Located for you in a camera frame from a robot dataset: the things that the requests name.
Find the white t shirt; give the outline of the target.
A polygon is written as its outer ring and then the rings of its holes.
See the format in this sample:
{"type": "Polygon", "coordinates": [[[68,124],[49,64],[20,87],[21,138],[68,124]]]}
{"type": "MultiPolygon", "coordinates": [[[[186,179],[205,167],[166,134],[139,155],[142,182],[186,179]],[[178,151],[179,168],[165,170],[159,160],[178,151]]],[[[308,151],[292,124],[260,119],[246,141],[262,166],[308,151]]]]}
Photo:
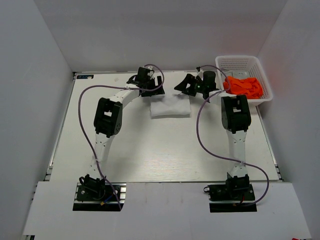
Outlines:
{"type": "Polygon", "coordinates": [[[152,118],[189,116],[191,114],[190,98],[180,93],[154,95],[150,98],[150,115],[152,118]]]}

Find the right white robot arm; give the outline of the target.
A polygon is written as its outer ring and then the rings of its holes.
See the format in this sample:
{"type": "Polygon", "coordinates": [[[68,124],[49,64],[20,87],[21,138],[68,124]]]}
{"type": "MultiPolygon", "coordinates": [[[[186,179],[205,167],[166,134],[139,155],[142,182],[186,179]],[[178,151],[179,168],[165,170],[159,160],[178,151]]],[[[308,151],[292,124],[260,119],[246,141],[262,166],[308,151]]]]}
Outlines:
{"type": "MultiPolygon", "coordinates": [[[[188,96],[202,94],[205,103],[211,98],[224,93],[216,87],[216,74],[213,71],[204,71],[203,77],[190,73],[174,87],[176,91],[188,96]]],[[[228,137],[229,157],[220,156],[210,152],[202,143],[199,133],[200,115],[204,104],[201,105],[196,119],[196,135],[200,146],[211,156],[233,163],[227,172],[229,180],[249,180],[246,168],[246,136],[252,119],[249,104],[245,95],[222,96],[220,98],[221,122],[228,137]]]]}

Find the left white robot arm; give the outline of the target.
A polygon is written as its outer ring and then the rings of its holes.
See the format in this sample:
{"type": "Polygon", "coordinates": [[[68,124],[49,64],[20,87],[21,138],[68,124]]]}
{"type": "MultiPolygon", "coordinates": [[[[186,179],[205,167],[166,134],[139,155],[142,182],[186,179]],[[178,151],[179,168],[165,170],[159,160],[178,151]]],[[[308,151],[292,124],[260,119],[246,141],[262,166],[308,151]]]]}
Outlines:
{"type": "Polygon", "coordinates": [[[102,173],[101,166],[107,162],[110,148],[115,136],[122,127],[123,109],[138,97],[151,97],[164,95],[163,88],[165,76],[161,71],[159,76],[154,76],[154,69],[160,70],[154,64],[146,64],[139,67],[137,74],[131,76],[124,87],[109,85],[93,85],[82,91],[78,100],[78,116],[81,115],[81,101],[84,93],[93,88],[110,88],[119,90],[118,93],[109,98],[100,98],[97,104],[93,126],[95,131],[95,142],[92,144],[85,133],[93,156],[88,167],[87,174],[98,180],[103,180],[106,175],[102,173]]]}

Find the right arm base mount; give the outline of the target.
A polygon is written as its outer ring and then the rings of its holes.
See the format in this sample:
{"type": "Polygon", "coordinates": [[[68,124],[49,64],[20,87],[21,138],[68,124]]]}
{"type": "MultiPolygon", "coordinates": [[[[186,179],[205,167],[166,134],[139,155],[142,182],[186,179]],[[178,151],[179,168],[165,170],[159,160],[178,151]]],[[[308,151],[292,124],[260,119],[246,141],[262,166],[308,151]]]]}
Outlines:
{"type": "Polygon", "coordinates": [[[254,213],[257,211],[255,193],[249,175],[227,175],[225,183],[210,184],[203,188],[209,196],[211,213],[254,213]]]}

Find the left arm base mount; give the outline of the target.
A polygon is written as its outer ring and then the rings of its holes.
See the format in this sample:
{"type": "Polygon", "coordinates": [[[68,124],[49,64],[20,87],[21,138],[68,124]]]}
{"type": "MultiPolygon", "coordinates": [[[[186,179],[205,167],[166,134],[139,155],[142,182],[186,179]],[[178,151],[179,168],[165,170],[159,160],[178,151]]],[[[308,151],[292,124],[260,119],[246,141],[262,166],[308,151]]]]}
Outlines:
{"type": "Polygon", "coordinates": [[[125,203],[127,185],[108,184],[104,179],[81,176],[75,190],[74,212],[119,212],[125,203]]]}

